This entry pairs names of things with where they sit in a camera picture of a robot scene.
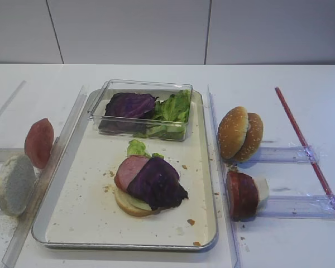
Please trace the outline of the sesame top bun front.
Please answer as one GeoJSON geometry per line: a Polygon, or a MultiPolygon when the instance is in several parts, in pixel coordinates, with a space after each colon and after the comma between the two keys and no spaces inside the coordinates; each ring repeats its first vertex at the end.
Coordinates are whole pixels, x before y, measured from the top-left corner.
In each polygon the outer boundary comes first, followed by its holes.
{"type": "Polygon", "coordinates": [[[241,106],[231,109],[218,126],[220,153],[224,159],[232,158],[242,147],[248,129],[247,109],[241,106]]]}

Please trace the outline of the sesame bun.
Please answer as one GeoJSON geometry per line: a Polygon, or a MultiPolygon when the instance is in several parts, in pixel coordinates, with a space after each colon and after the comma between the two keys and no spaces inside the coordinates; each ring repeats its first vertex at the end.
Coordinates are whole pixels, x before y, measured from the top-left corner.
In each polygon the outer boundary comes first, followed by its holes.
{"type": "Polygon", "coordinates": [[[259,149],[263,137],[263,121],[256,113],[248,113],[248,129],[241,149],[234,155],[236,161],[247,161],[259,149]]]}
{"type": "Polygon", "coordinates": [[[220,153],[224,159],[232,158],[242,147],[248,129],[247,109],[241,106],[231,109],[218,126],[220,153]]]}

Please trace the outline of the green lettuce in container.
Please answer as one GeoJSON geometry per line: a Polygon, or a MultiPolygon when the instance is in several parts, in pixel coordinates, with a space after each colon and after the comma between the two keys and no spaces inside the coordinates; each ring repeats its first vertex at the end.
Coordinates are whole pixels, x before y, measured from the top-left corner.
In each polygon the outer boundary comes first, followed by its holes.
{"type": "MultiPolygon", "coordinates": [[[[180,90],[176,94],[163,101],[156,101],[152,119],[157,121],[169,121],[187,123],[190,108],[190,90],[180,90]]],[[[146,129],[136,132],[133,137],[148,138],[157,137],[165,140],[182,141],[186,127],[182,125],[148,124],[146,129]]]]}

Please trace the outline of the green lettuce piece on tray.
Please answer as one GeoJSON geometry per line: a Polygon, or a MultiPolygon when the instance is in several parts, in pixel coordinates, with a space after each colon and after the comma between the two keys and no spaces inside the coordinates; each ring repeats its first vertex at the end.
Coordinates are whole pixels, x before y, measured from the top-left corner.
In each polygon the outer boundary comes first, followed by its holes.
{"type": "Polygon", "coordinates": [[[164,159],[164,156],[158,153],[153,153],[150,155],[148,152],[146,152],[146,145],[137,139],[133,139],[129,142],[127,156],[143,156],[147,158],[159,157],[164,159]]]}

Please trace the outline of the red meat slices stack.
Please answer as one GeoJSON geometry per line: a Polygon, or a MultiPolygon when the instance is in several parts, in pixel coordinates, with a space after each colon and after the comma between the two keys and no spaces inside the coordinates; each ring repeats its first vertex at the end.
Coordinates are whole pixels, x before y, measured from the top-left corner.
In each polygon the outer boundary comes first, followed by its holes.
{"type": "Polygon", "coordinates": [[[227,173],[227,191],[230,198],[230,216],[235,219],[252,217],[256,214],[259,196],[251,176],[235,171],[227,173]]]}

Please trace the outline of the tomato slice left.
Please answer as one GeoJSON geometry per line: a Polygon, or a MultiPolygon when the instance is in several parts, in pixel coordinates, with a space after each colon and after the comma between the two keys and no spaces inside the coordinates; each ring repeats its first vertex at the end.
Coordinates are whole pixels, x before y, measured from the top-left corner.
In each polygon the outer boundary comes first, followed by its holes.
{"type": "Polygon", "coordinates": [[[35,122],[25,139],[24,151],[34,167],[43,169],[50,158],[54,129],[47,118],[35,122]]]}

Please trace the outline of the pale bread bun left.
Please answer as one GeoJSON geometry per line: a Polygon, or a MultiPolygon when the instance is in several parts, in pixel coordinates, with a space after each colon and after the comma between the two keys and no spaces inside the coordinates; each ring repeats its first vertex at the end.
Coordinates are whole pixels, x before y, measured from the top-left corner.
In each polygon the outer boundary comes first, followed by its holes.
{"type": "Polygon", "coordinates": [[[0,169],[0,209],[8,216],[21,215],[36,181],[34,168],[25,154],[11,156],[0,169]]]}

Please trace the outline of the clear plastic container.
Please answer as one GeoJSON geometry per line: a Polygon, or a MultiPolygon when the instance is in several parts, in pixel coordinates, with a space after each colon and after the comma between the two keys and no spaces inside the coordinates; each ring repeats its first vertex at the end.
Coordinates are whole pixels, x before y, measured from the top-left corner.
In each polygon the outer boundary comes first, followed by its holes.
{"type": "Polygon", "coordinates": [[[88,109],[98,132],[183,141],[189,122],[190,84],[111,79],[88,109]]]}

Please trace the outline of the purple cabbage leaf in container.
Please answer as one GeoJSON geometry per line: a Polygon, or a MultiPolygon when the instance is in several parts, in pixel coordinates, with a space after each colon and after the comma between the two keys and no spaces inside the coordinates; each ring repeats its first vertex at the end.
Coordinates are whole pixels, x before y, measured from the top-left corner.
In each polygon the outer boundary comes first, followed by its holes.
{"type": "MultiPolygon", "coordinates": [[[[106,105],[105,116],[151,119],[157,97],[151,94],[117,93],[106,105]]],[[[99,130],[107,133],[141,132],[146,129],[143,123],[101,120],[99,130]]]]}

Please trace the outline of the silver metal tray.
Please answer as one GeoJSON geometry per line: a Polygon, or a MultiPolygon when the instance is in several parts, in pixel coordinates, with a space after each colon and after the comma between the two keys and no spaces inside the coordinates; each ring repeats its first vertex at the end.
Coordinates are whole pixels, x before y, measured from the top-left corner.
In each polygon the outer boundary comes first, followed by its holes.
{"type": "Polygon", "coordinates": [[[130,137],[101,135],[84,108],[56,166],[32,227],[51,248],[200,251],[218,236],[202,96],[192,95],[183,142],[145,139],[174,167],[188,198],[159,214],[134,217],[114,199],[114,176],[130,137]]]}

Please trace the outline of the pink ham slice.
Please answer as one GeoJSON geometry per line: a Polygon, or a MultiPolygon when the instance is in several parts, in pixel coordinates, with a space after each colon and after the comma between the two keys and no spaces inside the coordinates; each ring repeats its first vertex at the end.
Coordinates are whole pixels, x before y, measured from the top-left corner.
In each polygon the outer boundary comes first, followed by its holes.
{"type": "Polygon", "coordinates": [[[129,156],[126,158],[118,167],[114,177],[115,185],[123,192],[127,192],[130,182],[148,161],[149,158],[143,156],[129,156]]]}

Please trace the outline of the white onion slice on burger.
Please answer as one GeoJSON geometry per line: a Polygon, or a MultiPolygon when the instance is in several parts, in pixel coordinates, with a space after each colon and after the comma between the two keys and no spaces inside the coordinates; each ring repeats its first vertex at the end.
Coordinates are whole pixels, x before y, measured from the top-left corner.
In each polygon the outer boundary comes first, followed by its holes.
{"type": "Polygon", "coordinates": [[[144,201],[134,198],[130,195],[127,196],[127,200],[130,204],[132,204],[136,208],[140,208],[146,211],[152,211],[151,207],[144,201]]]}

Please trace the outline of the bottom bun on tray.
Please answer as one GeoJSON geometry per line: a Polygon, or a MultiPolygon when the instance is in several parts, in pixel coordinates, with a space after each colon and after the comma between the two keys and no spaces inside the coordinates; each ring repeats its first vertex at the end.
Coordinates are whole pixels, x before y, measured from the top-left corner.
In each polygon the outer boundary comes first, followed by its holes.
{"type": "Polygon", "coordinates": [[[115,187],[114,189],[114,198],[118,206],[127,214],[135,217],[145,217],[159,213],[159,210],[146,211],[140,208],[134,207],[127,200],[129,194],[122,191],[120,188],[115,187]]]}

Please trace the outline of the sesame bun rear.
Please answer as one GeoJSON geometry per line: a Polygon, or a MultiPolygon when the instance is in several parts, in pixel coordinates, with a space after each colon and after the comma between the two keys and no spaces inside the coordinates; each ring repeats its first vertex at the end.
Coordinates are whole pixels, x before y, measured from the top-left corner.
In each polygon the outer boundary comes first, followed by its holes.
{"type": "Polygon", "coordinates": [[[259,149],[263,137],[263,121],[256,113],[248,113],[248,129],[241,149],[234,155],[236,161],[247,161],[259,149]]]}

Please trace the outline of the red plastic strip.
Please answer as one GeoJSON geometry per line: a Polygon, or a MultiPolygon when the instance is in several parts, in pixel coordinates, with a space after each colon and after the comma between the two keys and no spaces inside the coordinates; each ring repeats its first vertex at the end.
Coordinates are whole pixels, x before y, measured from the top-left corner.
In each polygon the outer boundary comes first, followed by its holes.
{"type": "Polygon", "coordinates": [[[313,170],[314,170],[314,172],[315,172],[315,174],[316,174],[324,192],[329,197],[330,203],[331,203],[333,209],[335,210],[335,195],[333,194],[325,176],[322,173],[321,168],[319,167],[319,164],[316,160],[315,153],[313,152],[313,150],[311,149],[311,147],[307,143],[307,141],[306,141],[301,129],[299,128],[298,123],[295,120],[295,118],[294,118],[294,116],[293,116],[293,114],[292,114],[292,112],[291,112],[291,110],[290,110],[290,108],[289,108],[289,106],[288,106],[280,88],[275,87],[275,91],[276,91],[276,94],[277,94],[277,96],[278,96],[278,98],[279,98],[279,100],[280,100],[280,102],[281,102],[281,104],[284,108],[284,111],[286,112],[286,115],[287,115],[287,117],[288,117],[288,119],[289,119],[289,121],[290,121],[290,123],[291,123],[291,125],[292,125],[300,143],[301,143],[301,145],[304,148],[304,151],[305,151],[307,157],[309,158],[309,161],[312,165],[312,168],[313,168],[313,170]]]}

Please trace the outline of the clear holder upper right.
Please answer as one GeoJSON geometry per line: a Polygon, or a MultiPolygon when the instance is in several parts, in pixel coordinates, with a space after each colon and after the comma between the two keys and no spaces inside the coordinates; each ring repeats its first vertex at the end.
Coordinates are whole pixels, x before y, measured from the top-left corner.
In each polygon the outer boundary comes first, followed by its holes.
{"type": "MultiPolygon", "coordinates": [[[[316,160],[319,162],[319,155],[314,151],[316,160]]],[[[292,147],[270,147],[261,146],[253,155],[250,162],[275,163],[275,164],[310,164],[303,146],[292,147]]]]}

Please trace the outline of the clear holder upper left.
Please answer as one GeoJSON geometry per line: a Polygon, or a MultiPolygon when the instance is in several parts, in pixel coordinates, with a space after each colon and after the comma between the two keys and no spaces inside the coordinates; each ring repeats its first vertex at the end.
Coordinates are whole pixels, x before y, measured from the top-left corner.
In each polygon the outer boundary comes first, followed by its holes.
{"type": "Polygon", "coordinates": [[[16,154],[23,154],[23,148],[0,148],[0,163],[16,154]]]}

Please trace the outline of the clear holder lower right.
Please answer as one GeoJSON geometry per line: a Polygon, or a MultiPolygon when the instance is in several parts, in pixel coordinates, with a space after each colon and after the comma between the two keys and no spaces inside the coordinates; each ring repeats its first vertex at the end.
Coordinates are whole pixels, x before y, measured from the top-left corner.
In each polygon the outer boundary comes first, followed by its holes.
{"type": "Polygon", "coordinates": [[[269,196],[256,216],[335,220],[335,195],[269,196]]]}

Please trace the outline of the clear rail right of tray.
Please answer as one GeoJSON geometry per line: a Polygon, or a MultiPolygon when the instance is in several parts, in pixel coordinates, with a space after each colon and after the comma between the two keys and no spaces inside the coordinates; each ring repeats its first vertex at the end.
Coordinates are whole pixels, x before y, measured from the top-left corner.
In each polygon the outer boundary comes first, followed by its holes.
{"type": "Polygon", "coordinates": [[[209,85],[207,85],[207,101],[209,107],[209,114],[210,114],[210,122],[212,125],[212,138],[213,144],[215,148],[215,156],[216,156],[216,163],[217,163],[217,173],[218,173],[218,180],[219,180],[219,187],[221,192],[221,201],[223,207],[223,215],[224,220],[226,222],[226,231],[229,243],[229,250],[231,255],[231,264],[234,268],[241,268],[241,258],[240,258],[240,248],[239,243],[236,237],[236,225],[229,215],[229,199],[227,194],[226,188],[226,169],[225,165],[220,156],[220,148],[217,139],[217,119],[216,113],[213,103],[213,94],[210,91],[209,85]]]}

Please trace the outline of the clear far left rail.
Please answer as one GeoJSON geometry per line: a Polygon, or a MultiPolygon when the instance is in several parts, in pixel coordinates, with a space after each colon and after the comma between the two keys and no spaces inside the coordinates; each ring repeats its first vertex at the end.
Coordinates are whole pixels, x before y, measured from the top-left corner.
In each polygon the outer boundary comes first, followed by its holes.
{"type": "Polygon", "coordinates": [[[0,108],[0,116],[3,114],[3,112],[6,110],[6,108],[12,103],[12,101],[15,99],[16,95],[22,90],[22,88],[26,85],[26,83],[27,83],[27,81],[25,81],[25,80],[20,82],[18,87],[7,98],[7,100],[4,102],[4,104],[0,108]]]}

